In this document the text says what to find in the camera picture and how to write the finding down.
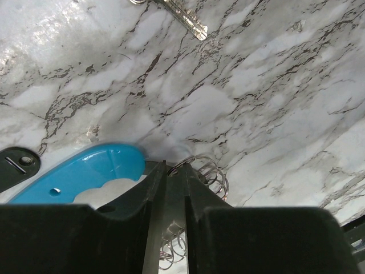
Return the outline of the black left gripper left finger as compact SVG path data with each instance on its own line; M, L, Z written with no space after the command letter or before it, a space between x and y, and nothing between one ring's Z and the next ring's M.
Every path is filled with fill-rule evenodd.
M158 273L167 164L106 205L3 205L2 273Z

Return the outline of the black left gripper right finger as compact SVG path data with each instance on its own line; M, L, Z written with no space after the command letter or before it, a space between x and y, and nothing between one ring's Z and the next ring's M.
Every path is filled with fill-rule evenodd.
M189 273L354 273L338 222L318 207L232 207L189 164L184 186Z

